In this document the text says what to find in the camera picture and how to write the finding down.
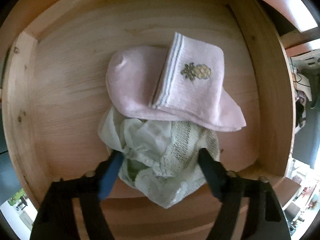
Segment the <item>wooden drawer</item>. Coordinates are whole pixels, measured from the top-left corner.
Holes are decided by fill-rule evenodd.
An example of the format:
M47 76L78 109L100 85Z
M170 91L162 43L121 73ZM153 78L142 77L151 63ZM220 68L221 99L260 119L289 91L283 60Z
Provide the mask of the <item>wooden drawer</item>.
M287 9L287 0L263 1ZM105 79L112 54L166 47L175 32L223 50L224 86L247 124L219 133L225 166L250 179L267 176L281 204L297 191L285 177L295 126L292 77L258 0L20 0L1 39L10 31L4 133L36 206L52 180L75 178L107 156L97 127L110 105Z

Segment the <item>mint green cloth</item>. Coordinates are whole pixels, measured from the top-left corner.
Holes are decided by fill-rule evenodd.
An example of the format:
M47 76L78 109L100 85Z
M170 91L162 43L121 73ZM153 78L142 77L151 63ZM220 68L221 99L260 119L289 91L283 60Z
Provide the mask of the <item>mint green cloth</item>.
M216 132L189 121L128 118L110 107L100 120L98 135L124 156L119 178L165 209L205 184L197 163L200 149L220 159Z

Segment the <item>colourful toy pile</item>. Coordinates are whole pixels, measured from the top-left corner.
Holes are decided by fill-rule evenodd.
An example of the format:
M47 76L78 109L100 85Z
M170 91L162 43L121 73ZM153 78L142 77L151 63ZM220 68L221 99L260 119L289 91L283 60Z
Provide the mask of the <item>colourful toy pile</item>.
M291 68L292 81L295 89L295 134L297 134L306 124L306 104L308 101L312 100L311 86L308 78L299 72L291 57L289 57L289 66Z

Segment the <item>pink pineapple sock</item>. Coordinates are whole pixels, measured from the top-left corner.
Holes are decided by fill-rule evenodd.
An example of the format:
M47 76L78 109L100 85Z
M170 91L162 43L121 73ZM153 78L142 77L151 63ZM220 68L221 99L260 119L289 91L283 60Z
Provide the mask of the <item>pink pineapple sock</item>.
M116 52L108 64L106 86L113 105L129 118L191 121L235 132L246 121L223 88L224 76L220 47L176 33L169 48Z

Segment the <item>wooden nightstand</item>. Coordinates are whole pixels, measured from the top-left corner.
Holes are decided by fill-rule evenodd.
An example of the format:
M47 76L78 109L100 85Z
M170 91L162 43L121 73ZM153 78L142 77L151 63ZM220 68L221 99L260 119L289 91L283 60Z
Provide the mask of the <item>wooden nightstand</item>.
M288 56L319 50L319 12L309 0L263 0L282 14L295 30L281 41Z

